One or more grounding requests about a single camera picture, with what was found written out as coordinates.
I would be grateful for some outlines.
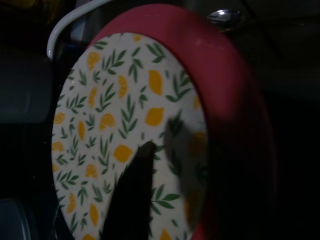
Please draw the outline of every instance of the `white handle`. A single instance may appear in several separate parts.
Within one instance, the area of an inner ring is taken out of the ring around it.
[[[57,38],[66,26],[68,26],[70,23],[72,23],[82,15],[110,1],[112,0],[92,0],[90,2],[87,2],[86,4],[81,5],[80,7],[77,7],[76,9],[65,15],[63,18],[61,18],[61,20],[54,26],[52,32],[50,33],[49,40],[46,45],[46,55],[48,56],[48,58],[51,61],[54,59],[54,51]]]

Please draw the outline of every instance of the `lemon print plate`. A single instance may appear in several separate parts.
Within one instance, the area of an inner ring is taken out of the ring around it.
[[[157,150],[149,239],[189,239],[207,180],[207,130],[197,92],[156,40],[134,33],[105,37],[70,70],[53,121],[54,185],[76,240],[100,239],[117,181],[150,140]],[[126,197],[128,204],[139,198]]]

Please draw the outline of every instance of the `lemon pattern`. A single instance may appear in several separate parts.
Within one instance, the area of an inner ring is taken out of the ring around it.
[[[149,238],[186,239],[198,221],[208,178],[197,92],[157,41],[136,33],[105,37],[70,70],[53,119],[54,186],[76,240],[100,239],[117,181],[150,140],[157,149]],[[180,181],[187,181],[183,192]]]

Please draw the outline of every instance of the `white wire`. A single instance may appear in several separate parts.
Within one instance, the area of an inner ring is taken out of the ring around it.
[[[65,15],[63,18],[61,18],[61,20],[54,26],[52,32],[50,33],[48,43],[46,45],[46,55],[48,56],[50,61],[54,59],[56,41],[63,29],[65,29],[66,26],[68,26],[70,23],[72,23],[74,20],[81,17],[82,15],[110,1],[112,0],[92,0],[90,2],[87,2],[86,4],[77,7],[76,9]]]

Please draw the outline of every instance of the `yellow lemon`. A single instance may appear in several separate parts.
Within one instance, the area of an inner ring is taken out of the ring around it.
[[[92,88],[91,92],[90,92],[90,95],[89,95],[89,99],[88,99],[88,102],[89,102],[89,107],[92,109],[95,105],[95,97],[97,95],[97,88],[94,87]]]
[[[53,124],[62,124],[65,120],[65,114],[62,112],[58,112],[54,116]]]
[[[104,130],[107,126],[108,127],[113,127],[115,125],[115,119],[110,113],[106,113],[105,115],[102,116],[100,120],[100,125],[99,129],[100,131]]]
[[[88,57],[86,58],[86,64],[89,70],[94,69],[96,63],[100,60],[100,55],[97,52],[90,52]]]
[[[82,121],[79,121],[78,124],[78,134],[79,138],[83,141],[85,139],[85,124]]]
[[[144,122],[150,126],[158,126],[164,118],[164,108],[150,108],[146,114]]]
[[[162,230],[160,240],[171,240],[171,236],[169,235],[169,233],[165,228]]]
[[[85,176],[90,178],[97,178],[98,174],[97,174],[97,169],[94,165],[89,164],[88,166],[86,166],[85,168]]]
[[[201,103],[200,103],[200,100],[199,100],[198,96],[194,97],[193,107],[194,107],[194,109],[200,109],[201,108]]]
[[[66,212],[67,213],[71,213],[73,210],[75,210],[75,208],[76,208],[76,198],[75,198],[75,195],[70,193],[70,195],[69,195],[69,205],[66,208]]]
[[[192,158],[199,157],[202,152],[207,150],[206,134],[202,131],[194,133],[188,145],[189,156]]]
[[[162,95],[162,77],[157,70],[149,71],[149,86],[158,95]]]
[[[194,190],[187,194],[184,199],[184,216],[185,220],[189,226],[193,225],[196,220],[196,210],[200,203],[200,192],[198,190]]]
[[[52,164],[52,172],[56,172],[56,171],[58,171],[59,170],[59,167],[58,167],[58,165],[57,164],[55,164],[55,163],[53,163]]]
[[[119,99],[123,98],[128,90],[128,83],[124,76],[119,76],[118,78],[119,82]]]
[[[129,147],[125,145],[119,145],[116,147],[113,155],[119,162],[125,163],[126,161],[128,161],[132,153],[133,151]]]
[[[86,235],[84,235],[82,240],[96,240],[96,239],[93,236],[91,236],[90,234],[86,234]]]
[[[92,203],[90,205],[90,218],[91,218],[92,224],[96,227],[98,223],[99,214],[96,206]]]
[[[133,40],[135,42],[139,42],[141,40],[141,35],[140,34],[133,34]]]
[[[65,150],[64,145],[59,141],[56,141],[51,145],[52,152],[55,152],[55,151],[63,152],[64,150]]]

